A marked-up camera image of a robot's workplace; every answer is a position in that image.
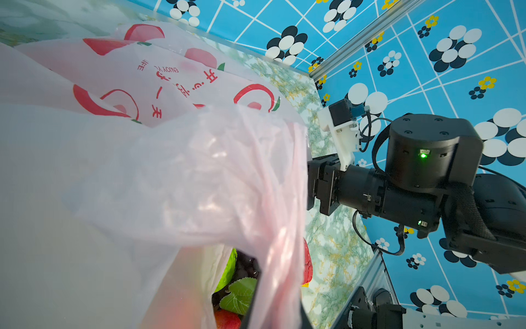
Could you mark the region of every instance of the blue wallpaper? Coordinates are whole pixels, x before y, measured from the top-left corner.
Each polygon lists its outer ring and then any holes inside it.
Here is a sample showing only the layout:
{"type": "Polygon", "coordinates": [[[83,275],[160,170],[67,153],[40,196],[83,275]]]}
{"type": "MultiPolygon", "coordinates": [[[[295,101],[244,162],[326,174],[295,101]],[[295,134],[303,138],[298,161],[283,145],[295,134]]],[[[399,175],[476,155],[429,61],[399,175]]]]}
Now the blue wallpaper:
{"type": "Polygon", "coordinates": [[[131,0],[312,72],[398,0],[131,0]]]}
{"type": "MultiPolygon", "coordinates": [[[[344,97],[358,104],[365,93],[376,116],[466,118],[485,140],[481,164],[526,184],[525,31],[525,1],[427,0],[316,85],[324,106],[344,97]]],[[[372,135],[385,127],[376,123],[372,135]]],[[[371,153],[357,164],[370,167],[371,153]]],[[[373,217],[364,224],[373,242],[398,250],[394,223],[373,217]]],[[[402,256],[384,255],[402,305],[444,316],[526,315],[526,283],[445,250],[442,227],[422,240],[406,229],[404,238],[402,256]]]]}

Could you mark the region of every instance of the strawberry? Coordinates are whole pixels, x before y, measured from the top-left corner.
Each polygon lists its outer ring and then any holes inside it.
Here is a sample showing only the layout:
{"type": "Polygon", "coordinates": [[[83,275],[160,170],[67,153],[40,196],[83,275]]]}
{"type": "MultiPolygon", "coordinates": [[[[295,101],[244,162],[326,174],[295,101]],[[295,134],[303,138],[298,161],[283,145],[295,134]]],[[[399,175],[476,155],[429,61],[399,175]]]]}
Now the strawberry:
{"type": "Polygon", "coordinates": [[[305,247],[305,269],[303,272],[303,284],[307,284],[312,280],[312,260],[310,259],[310,253],[309,253],[309,246],[307,245],[307,241],[303,239],[304,247],[305,247]]]}
{"type": "Polygon", "coordinates": [[[214,316],[217,329],[239,329],[241,327],[241,320],[236,313],[220,310],[214,312],[214,316]]]}

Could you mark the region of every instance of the white grid lines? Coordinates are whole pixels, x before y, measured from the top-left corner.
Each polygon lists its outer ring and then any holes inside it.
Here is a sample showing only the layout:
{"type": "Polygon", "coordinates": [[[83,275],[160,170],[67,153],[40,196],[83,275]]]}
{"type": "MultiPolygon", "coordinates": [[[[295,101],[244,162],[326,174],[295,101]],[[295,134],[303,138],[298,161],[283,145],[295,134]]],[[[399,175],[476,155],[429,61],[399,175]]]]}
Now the white grid lines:
{"type": "Polygon", "coordinates": [[[424,97],[426,98],[426,102],[428,103],[429,109],[431,110],[431,114],[434,115],[433,107],[431,106],[431,103],[429,102],[429,99],[428,99],[428,97],[427,97],[427,94],[426,94],[426,92],[424,91],[424,87],[422,87],[422,83],[420,82],[420,78],[418,77],[417,71],[414,69],[414,67],[413,67],[413,63],[412,63],[411,60],[409,59],[409,56],[408,56],[408,54],[407,54],[407,52],[406,52],[406,48],[402,45],[402,41],[401,41],[400,38],[398,37],[398,34],[396,33],[395,28],[394,28],[392,25],[391,25],[391,29],[393,30],[394,35],[396,36],[396,39],[398,40],[398,43],[400,44],[400,47],[402,47],[403,54],[406,56],[407,61],[409,62],[409,66],[411,66],[411,70],[413,70],[414,76],[417,78],[418,85],[420,86],[420,89],[422,89],[422,92],[423,92],[423,94],[424,94],[424,97]]]}
{"type": "MultiPolygon", "coordinates": [[[[241,9],[239,9],[238,7],[235,7],[233,4],[228,3],[228,2],[226,2],[225,0],[220,0],[220,1],[221,1],[221,3],[224,3],[224,4],[228,5],[228,6],[230,6],[231,8],[233,8],[233,9],[239,11],[239,12],[242,13],[243,15],[245,15],[245,16],[251,18],[253,21],[258,22],[259,24],[263,25],[263,26],[266,27],[267,29],[269,29],[269,30],[271,30],[271,31],[273,31],[273,32],[275,32],[275,33],[277,33],[277,34],[279,34],[279,35],[281,36],[281,32],[278,32],[277,30],[273,29],[272,27],[268,26],[267,24],[263,23],[262,21],[258,20],[256,17],[252,17],[252,15],[249,15],[249,14],[245,13],[244,11],[242,11],[241,9]]],[[[304,49],[307,53],[310,53],[311,55],[314,55],[315,57],[318,57],[318,55],[316,55],[314,52],[308,50],[307,48],[303,48],[303,49],[304,49]]]]}
{"type": "MultiPolygon", "coordinates": [[[[348,21],[347,24],[345,24],[345,26],[349,25],[352,21],[354,21],[358,16],[360,16],[364,11],[366,11],[367,9],[369,9],[369,7],[372,6],[372,5],[374,5],[374,4],[375,4],[374,2],[371,2],[371,4],[370,4],[369,6],[365,7],[362,11],[360,11],[360,12],[358,13],[358,15],[354,16],[350,21],[348,21]]],[[[327,40],[330,40],[332,37],[334,37],[335,35],[337,35],[338,32],[340,32],[340,31],[336,31],[336,32],[334,32],[334,34],[331,35],[330,37],[328,37],[327,40]]],[[[318,50],[321,46],[323,46],[323,45],[325,44],[325,42],[327,42],[327,41],[324,41],[321,45],[319,45],[318,48],[314,49],[314,51],[318,50]]]]}
{"type": "Polygon", "coordinates": [[[239,40],[239,38],[241,38],[241,36],[243,35],[243,33],[245,33],[245,31],[252,25],[252,23],[259,17],[259,15],[261,15],[261,13],[267,9],[268,5],[270,5],[270,3],[272,2],[273,0],[269,0],[269,2],[267,2],[267,4],[265,6],[263,6],[263,8],[259,11],[259,13],[256,15],[256,17],[252,18],[252,21],[250,21],[250,23],[248,23],[248,25],[243,29],[243,31],[241,31],[241,33],[237,36],[237,38],[234,40],[234,42],[237,42],[239,40]]]}
{"type": "MultiPolygon", "coordinates": [[[[497,280],[497,276],[495,275],[495,271],[493,269],[491,269],[491,273],[493,273],[495,284],[500,285],[499,280],[497,280]]],[[[500,295],[500,299],[502,300],[502,306],[504,306],[504,312],[506,312],[506,315],[509,315],[508,308],[506,307],[506,302],[504,301],[504,297],[502,295],[500,295]]]]}
{"type": "Polygon", "coordinates": [[[217,18],[217,15],[219,14],[219,11],[221,10],[221,7],[223,7],[223,1],[221,1],[221,3],[219,4],[219,7],[217,7],[217,10],[216,10],[216,13],[214,15],[214,18],[212,18],[212,21],[210,22],[210,25],[208,26],[208,28],[206,29],[206,33],[210,32],[210,29],[212,28],[212,25],[214,24],[214,22],[216,21],[216,18],[217,18]]]}
{"type": "Polygon", "coordinates": [[[524,45],[524,39],[522,38],[521,26],[519,24],[519,18],[517,17],[517,11],[515,11],[515,4],[513,0],[510,0],[511,11],[513,12],[513,18],[515,19],[515,25],[517,26],[517,33],[519,33],[519,39],[522,45],[522,54],[526,56],[526,46],[524,45]]]}
{"type": "Polygon", "coordinates": [[[446,276],[446,273],[444,272],[444,269],[442,268],[442,264],[440,264],[440,260],[438,259],[437,253],[434,251],[433,244],[431,243],[431,240],[429,237],[427,237],[427,240],[429,242],[429,246],[431,247],[431,250],[433,250],[434,257],[437,259],[438,266],[440,267],[440,270],[442,271],[442,274],[444,275],[444,278],[446,279],[446,282],[448,283],[449,290],[451,290],[451,293],[453,294],[453,297],[455,297],[455,300],[458,302],[457,295],[455,295],[455,292],[453,291],[453,288],[451,287],[451,284],[449,283],[448,277],[446,276]]]}
{"type": "Polygon", "coordinates": [[[157,3],[155,4],[155,7],[154,7],[154,13],[157,12],[157,10],[159,9],[159,6],[161,5],[161,1],[163,0],[157,0],[157,3]]]}
{"type": "Polygon", "coordinates": [[[524,58],[524,55],[522,54],[522,52],[520,51],[519,47],[517,46],[517,43],[516,43],[515,40],[513,40],[513,38],[511,37],[510,32],[508,32],[508,29],[504,26],[504,23],[501,21],[499,15],[497,14],[497,12],[495,11],[495,9],[494,9],[493,6],[491,5],[490,1],[489,1],[489,0],[486,0],[486,3],[488,4],[488,6],[489,6],[490,9],[491,9],[491,12],[493,13],[493,15],[495,16],[495,18],[496,18],[497,21],[499,22],[500,27],[502,27],[502,29],[504,30],[504,33],[506,33],[506,36],[508,37],[508,39],[510,39],[510,41],[511,41],[513,47],[515,47],[515,49],[517,50],[517,53],[519,53],[519,56],[521,56],[522,60],[523,60],[524,63],[526,64],[526,58],[524,58]]]}
{"type": "MultiPolygon", "coordinates": [[[[387,160],[387,159],[376,161],[376,164],[379,164],[380,162],[384,162],[385,160],[387,160]]],[[[365,167],[369,167],[369,166],[372,166],[372,165],[373,165],[373,163],[371,162],[370,164],[365,165],[365,167]]]]}
{"type": "MultiPolygon", "coordinates": [[[[515,33],[515,34],[512,35],[511,37],[516,37],[517,35],[519,35],[519,33],[515,33]]],[[[497,43],[497,44],[495,44],[495,45],[489,47],[489,48],[486,49],[485,51],[483,51],[483,52],[481,52],[481,53],[479,53],[479,54],[477,54],[477,55],[475,55],[475,56],[469,58],[469,59],[466,61],[466,63],[469,62],[469,61],[471,61],[472,59],[475,59],[475,58],[479,57],[480,55],[485,54],[486,52],[488,52],[488,51],[490,51],[490,50],[492,50],[492,49],[494,49],[494,48],[500,46],[501,44],[505,43],[505,42],[508,41],[509,39],[510,39],[510,38],[506,38],[506,39],[504,39],[503,41],[501,41],[501,42],[499,42],[499,43],[497,43]]],[[[519,61],[515,61],[515,62],[512,62],[512,63],[509,63],[509,64],[504,64],[504,65],[501,65],[501,66],[498,66],[498,67],[494,67],[494,68],[491,68],[491,69],[486,70],[486,71],[483,71],[483,72],[479,72],[479,73],[472,74],[472,75],[467,76],[467,77],[464,77],[464,78],[457,79],[457,80],[455,80],[455,81],[447,82],[447,83],[444,84],[444,86],[445,86],[445,85],[449,85],[449,84],[454,83],[454,82],[462,81],[462,80],[465,80],[465,79],[467,79],[467,78],[471,78],[471,77],[474,77],[474,76],[477,76],[477,75],[481,75],[481,74],[484,74],[484,73],[488,73],[488,72],[491,72],[491,71],[495,71],[495,70],[497,70],[497,69],[501,69],[501,68],[504,68],[504,67],[508,67],[508,66],[510,66],[510,65],[514,65],[514,64],[517,64],[517,63],[521,63],[521,62],[522,62],[522,60],[519,60],[519,61]]],[[[453,70],[454,70],[453,68],[450,68],[449,70],[445,71],[444,73],[439,74],[438,77],[442,77],[442,76],[444,76],[445,74],[448,74],[449,72],[451,72],[451,71],[453,71],[453,70]]],[[[422,86],[425,86],[425,85],[427,85],[427,84],[429,84],[429,83],[435,81],[436,79],[437,79],[437,78],[435,77],[435,78],[433,78],[433,79],[431,79],[431,80],[429,80],[429,81],[423,83],[422,86]]],[[[428,89],[424,89],[424,90],[425,90],[425,91],[428,91],[428,90],[435,89],[435,88],[439,88],[439,87],[440,87],[440,86],[436,86],[436,87],[432,87],[432,88],[428,88],[428,89]]],[[[406,92],[405,94],[403,94],[403,95],[401,95],[401,96],[399,96],[399,97],[397,97],[397,98],[390,99],[390,100],[389,100],[389,104],[391,104],[392,102],[397,101],[397,100],[399,100],[399,99],[401,99],[401,98],[405,98],[405,97],[409,97],[409,96],[412,96],[412,95],[420,94],[422,91],[419,91],[419,92],[415,92],[415,93],[414,93],[414,91],[417,90],[418,88],[420,88],[420,87],[413,88],[412,90],[406,92]]]]}
{"type": "Polygon", "coordinates": [[[369,64],[369,58],[367,57],[367,51],[365,48],[363,49],[363,52],[365,53],[364,56],[367,61],[367,66],[369,67],[369,73],[371,73],[372,85],[375,87],[375,92],[377,92],[378,90],[376,89],[375,77],[372,75],[371,64],[369,64]]]}
{"type": "MultiPolygon", "coordinates": [[[[415,26],[415,25],[417,25],[418,23],[420,23],[420,22],[422,22],[422,21],[425,21],[428,17],[430,17],[431,15],[436,14],[437,12],[439,12],[440,10],[446,8],[447,6],[449,6],[450,4],[452,4],[452,3],[455,2],[455,1],[456,1],[456,0],[451,0],[450,2],[446,3],[446,4],[443,5],[442,7],[438,8],[437,10],[435,10],[435,11],[432,12],[431,14],[427,15],[426,17],[422,18],[421,20],[415,22],[414,24],[411,22],[411,25],[410,25],[408,28],[406,28],[405,30],[403,30],[402,32],[400,32],[398,35],[401,35],[401,34],[407,32],[407,31],[409,31],[410,29],[414,29],[414,26],[415,26]]],[[[382,43],[381,45],[379,45],[378,48],[380,48],[381,46],[385,45],[386,43],[388,43],[389,41],[393,40],[393,39],[396,38],[396,37],[397,37],[397,36],[394,36],[394,37],[392,37],[391,39],[385,41],[384,43],[382,43]]],[[[335,74],[341,72],[343,69],[345,69],[345,68],[348,67],[349,65],[352,65],[352,63],[351,63],[351,64],[348,64],[348,65],[346,65],[346,66],[344,66],[344,67],[342,67],[341,69],[337,70],[337,71],[334,72],[333,74],[329,75],[329,76],[327,77],[327,79],[330,78],[330,77],[332,77],[332,76],[334,76],[335,74]]]]}
{"type": "MultiPolygon", "coordinates": [[[[465,76],[463,78],[460,78],[460,79],[456,79],[456,80],[453,80],[453,81],[450,81],[450,82],[446,82],[442,85],[444,86],[447,86],[447,85],[450,85],[452,83],[455,83],[455,82],[458,82],[458,81],[462,81],[462,80],[466,80],[466,79],[469,79],[469,78],[473,78],[475,76],[478,76],[478,75],[481,75],[481,74],[485,74],[485,73],[489,73],[491,71],[495,71],[495,70],[498,70],[498,69],[501,69],[501,68],[504,68],[504,67],[508,67],[508,66],[511,66],[511,65],[515,65],[515,64],[519,64],[519,63],[522,63],[522,60],[518,60],[518,61],[515,61],[515,62],[511,62],[511,63],[508,63],[508,64],[504,64],[504,65],[501,65],[501,66],[498,66],[498,67],[494,67],[494,68],[491,68],[491,69],[487,69],[486,71],[482,71],[482,72],[479,72],[479,73],[475,73],[475,74],[472,74],[472,75],[468,75],[468,76],[465,76]]],[[[432,82],[432,81],[435,81],[437,78],[433,78],[425,83],[422,84],[422,86],[425,86],[427,85],[428,83],[432,82]]],[[[441,85],[438,85],[438,86],[435,86],[435,87],[431,87],[431,88],[426,88],[424,89],[423,91],[426,92],[426,91],[429,91],[429,90],[433,90],[433,89],[436,89],[436,88],[440,88],[441,85]]],[[[396,97],[396,98],[393,98],[393,99],[390,99],[388,104],[391,104],[392,102],[394,101],[397,101],[399,99],[402,99],[402,98],[406,98],[406,97],[409,97],[409,96],[413,96],[413,95],[417,95],[417,94],[420,94],[422,93],[422,91],[418,91],[418,92],[414,92],[415,90],[417,90],[418,88],[420,87],[416,87],[416,88],[413,88],[412,90],[406,92],[405,94],[403,94],[402,96],[399,96],[399,97],[396,97]]]]}
{"type": "Polygon", "coordinates": [[[310,6],[310,8],[301,16],[301,18],[299,19],[299,21],[296,23],[295,26],[298,26],[299,23],[301,23],[301,21],[303,21],[303,19],[305,18],[305,16],[307,16],[307,14],[309,13],[309,11],[312,9],[312,7],[314,7],[314,5],[316,4],[316,1],[313,2],[313,4],[310,6]]]}
{"type": "MultiPolygon", "coordinates": [[[[414,306],[414,307],[418,307],[414,304],[408,304],[408,303],[399,303],[400,305],[402,306],[414,306]]],[[[514,316],[514,317],[523,317],[525,315],[516,315],[516,314],[503,314],[503,313],[492,313],[492,312],[480,312],[480,311],[467,311],[468,313],[476,313],[476,314],[487,314],[487,315],[505,315],[505,316],[514,316]]]]}
{"type": "MultiPolygon", "coordinates": [[[[426,54],[426,57],[427,57],[427,51],[426,51],[426,48],[424,47],[424,43],[422,43],[422,39],[420,39],[418,37],[417,29],[415,29],[414,24],[411,21],[411,17],[409,17],[409,14],[406,14],[406,15],[407,15],[407,18],[409,20],[409,23],[411,23],[411,25],[413,26],[414,34],[417,37],[418,42],[422,46],[422,50],[424,51],[424,53],[426,54]]],[[[431,65],[431,69],[433,70],[435,76],[437,76],[437,80],[440,83],[440,86],[442,87],[442,91],[444,91],[444,95],[446,96],[446,99],[448,100],[449,105],[451,106],[451,109],[453,110],[453,113],[455,114],[455,117],[458,118],[459,115],[457,114],[457,110],[455,110],[455,107],[453,106],[453,103],[451,102],[451,99],[449,98],[448,92],[446,92],[446,88],[444,88],[444,85],[442,84],[442,80],[440,80],[440,77],[438,76],[437,72],[434,70],[433,63],[429,59],[428,59],[428,61],[429,61],[429,64],[431,65]]]]}
{"type": "MultiPolygon", "coordinates": [[[[393,40],[394,38],[396,38],[396,36],[392,37],[391,39],[389,39],[389,40],[385,41],[384,43],[382,43],[381,45],[379,45],[379,46],[376,48],[376,50],[378,50],[381,46],[386,45],[389,41],[393,40]]],[[[364,57],[365,57],[365,55],[362,55],[359,59],[357,59],[357,61],[359,61],[360,59],[362,59],[362,58],[364,58],[364,57]]],[[[353,62],[350,63],[350,64],[347,64],[346,66],[344,66],[344,67],[342,67],[341,69],[337,70],[336,72],[332,73],[331,75],[329,75],[329,76],[327,77],[327,79],[330,78],[330,77],[332,77],[332,76],[334,76],[335,74],[337,74],[337,73],[343,71],[346,67],[351,66],[354,62],[355,62],[355,61],[353,61],[353,62]]]]}
{"type": "Polygon", "coordinates": [[[331,46],[334,47],[334,49],[338,50],[338,47],[334,46],[332,44],[331,41],[329,41],[329,39],[327,39],[327,37],[325,37],[321,32],[320,30],[318,30],[308,19],[305,18],[305,15],[301,13],[301,11],[299,11],[289,0],[285,0],[286,3],[288,3],[292,9],[294,9],[302,18],[305,22],[307,22],[316,32],[318,32],[319,35],[321,35],[324,39],[325,39],[325,42],[328,42],[331,46]]]}

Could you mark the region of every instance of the green vegetable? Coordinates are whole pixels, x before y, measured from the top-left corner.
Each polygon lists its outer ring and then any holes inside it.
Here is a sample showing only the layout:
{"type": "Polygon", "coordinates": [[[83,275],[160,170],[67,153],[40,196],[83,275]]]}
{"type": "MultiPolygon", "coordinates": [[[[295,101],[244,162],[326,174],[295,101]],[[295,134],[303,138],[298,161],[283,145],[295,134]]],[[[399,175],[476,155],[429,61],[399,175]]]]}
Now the green vegetable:
{"type": "Polygon", "coordinates": [[[232,253],[230,254],[230,258],[228,259],[227,267],[225,268],[221,280],[219,280],[219,284],[217,285],[216,291],[214,292],[217,293],[218,291],[223,289],[230,282],[230,280],[232,280],[232,277],[234,276],[234,271],[236,270],[236,260],[237,251],[235,249],[232,249],[232,253]]]}
{"type": "Polygon", "coordinates": [[[245,315],[254,297],[257,282],[251,277],[244,277],[235,281],[228,287],[230,294],[223,297],[219,302],[219,307],[223,310],[245,315]]]}

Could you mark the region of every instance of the cable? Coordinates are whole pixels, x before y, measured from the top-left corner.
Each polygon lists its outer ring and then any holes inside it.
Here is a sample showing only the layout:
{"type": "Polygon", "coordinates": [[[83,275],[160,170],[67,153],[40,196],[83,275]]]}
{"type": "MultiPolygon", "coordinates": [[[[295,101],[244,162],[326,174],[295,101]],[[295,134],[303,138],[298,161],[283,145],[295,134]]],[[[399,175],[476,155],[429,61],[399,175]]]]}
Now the cable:
{"type": "MultiPolygon", "coordinates": [[[[371,112],[367,111],[367,121],[369,122],[367,124],[367,126],[371,126],[372,128],[372,121],[371,121],[371,112]]],[[[367,136],[367,143],[365,144],[365,148],[364,149],[361,149],[360,148],[360,152],[365,152],[367,151],[367,147],[369,146],[369,142],[371,141],[371,128],[369,128],[369,134],[367,136]]]]}
{"type": "MultiPolygon", "coordinates": [[[[385,121],[393,122],[393,120],[390,120],[390,119],[387,119],[387,118],[376,118],[376,119],[374,119],[373,121],[371,121],[370,124],[372,125],[372,123],[373,123],[374,121],[377,121],[377,120],[385,120],[385,121]]],[[[367,125],[363,128],[363,130],[361,131],[361,134],[362,134],[362,135],[363,135],[363,132],[365,131],[365,129],[367,129],[367,127],[369,127],[369,124],[367,124],[367,125]]]]}
{"type": "Polygon", "coordinates": [[[490,173],[493,173],[495,175],[499,175],[499,176],[502,176],[502,177],[506,177],[507,179],[511,180],[512,182],[514,182],[518,187],[520,187],[521,189],[525,190],[526,191],[526,187],[524,187],[522,184],[520,184],[519,182],[516,182],[514,180],[512,180],[511,178],[501,174],[501,173],[498,173],[496,172],[495,170],[491,170],[491,169],[488,169],[486,167],[483,167],[483,166],[479,166],[479,168],[481,168],[482,170],[485,170],[487,172],[490,172],[490,173]]]}
{"type": "Polygon", "coordinates": [[[400,244],[400,250],[398,250],[395,253],[392,253],[392,252],[388,252],[388,251],[380,248],[376,244],[369,243],[369,241],[367,241],[366,239],[364,239],[363,236],[361,236],[360,232],[358,232],[358,229],[356,228],[356,215],[358,215],[358,210],[356,210],[355,213],[352,215],[352,228],[355,229],[356,234],[358,234],[358,236],[360,237],[360,239],[362,239],[362,241],[364,241],[365,243],[370,245],[373,249],[378,249],[380,252],[383,252],[383,253],[386,253],[386,254],[389,254],[389,255],[400,256],[401,254],[403,254],[403,252],[406,249],[406,245],[405,245],[405,241],[403,239],[404,226],[402,224],[398,225],[398,231],[397,231],[397,233],[398,233],[397,234],[398,235],[398,243],[400,244]]]}

